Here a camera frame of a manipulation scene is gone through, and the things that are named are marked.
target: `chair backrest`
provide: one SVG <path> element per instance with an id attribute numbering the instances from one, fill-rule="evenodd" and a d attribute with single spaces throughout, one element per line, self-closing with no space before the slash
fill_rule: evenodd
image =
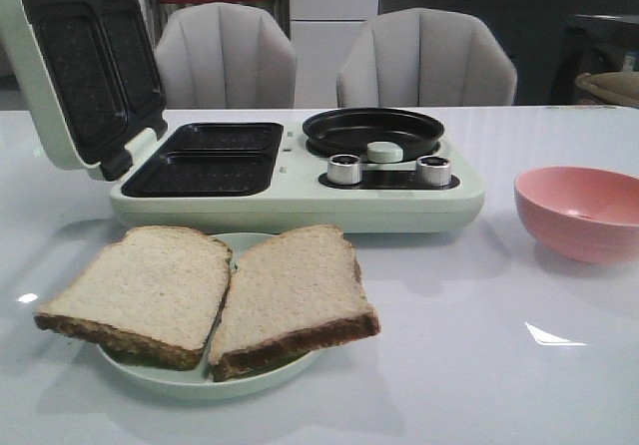
<path id="1" fill-rule="evenodd" d="M 155 56 L 170 109 L 293 106 L 296 53 L 262 9 L 211 3 L 176 11 Z"/>
<path id="2" fill-rule="evenodd" d="M 517 73 L 486 25 L 424 8 L 366 21 L 337 73 L 340 107 L 507 106 Z"/>

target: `plate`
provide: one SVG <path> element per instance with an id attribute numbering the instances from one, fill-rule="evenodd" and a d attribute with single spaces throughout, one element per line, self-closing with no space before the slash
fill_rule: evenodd
<path id="1" fill-rule="evenodd" d="M 231 263 L 233 267 L 236 257 L 239 257 L 247 248 L 272 235 L 238 232 L 221 233 L 214 237 L 225 242 L 233 251 L 234 258 Z M 301 373 L 322 353 L 321 350 L 316 350 L 292 358 L 277 367 L 263 369 L 260 373 L 224 382 L 214 382 L 207 370 L 208 347 L 198 366 L 186 371 L 153 366 L 139 358 L 132 359 L 132 355 L 126 352 L 114 352 L 101 345 L 98 345 L 98 350 L 109 364 L 138 385 L 176 398 L 210 400 L 240 397 L 275 387 Z"/>

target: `bread slice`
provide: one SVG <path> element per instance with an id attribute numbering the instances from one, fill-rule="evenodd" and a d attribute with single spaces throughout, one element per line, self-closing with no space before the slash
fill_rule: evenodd
<path id="1" fill-rule="evenodd" d="M 335 226 L 289 230 L 237 265 L 209 355 L 216 380 L 379 333 L 354 249 Z"/>
<path id="2" fill-rule="evenodd" d="M 42 329 L 194 368 L 227 290 L 231 251 L 186 227 L 130 229 L 58 296 L 36 309 Z"/>

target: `non-stick pan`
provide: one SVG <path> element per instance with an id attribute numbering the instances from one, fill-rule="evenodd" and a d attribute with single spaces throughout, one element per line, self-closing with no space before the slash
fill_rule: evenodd
<path id="1" fill-rule="evenodd" d="M 308 118 L 303 130 L 308 146 L 326 156 L 361 156 L 377 141 L 395 143 L 403 160 L 431 154 L 443 135 L 443 124 L 430 116 L 390 108 L 349 108 L 327 111 Z"/>

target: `white table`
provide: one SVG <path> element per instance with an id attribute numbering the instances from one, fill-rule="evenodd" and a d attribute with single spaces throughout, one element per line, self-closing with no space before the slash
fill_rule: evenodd
<path id="1" fill-rule="evenodd" d="M 558 164 L 639 176 L 639 111 L 423 111 L 484 177 L 480 216 L 452 233 L 351 235 L 382 334 L 329 350 L 276 389 L 218 402 L 143 390 L 94 345 L 36 328 L 36 304 L 124 229 L 110 185 L 54 169 L 29 115 L 0 113 L 0 442 L 636 444 L 639 262 L 589 265 L 536 244 L 512 182 Z M 175 127 L 313 113 L 166 117 Z M 39 298 L 19 300 L 29 293 Z"/>

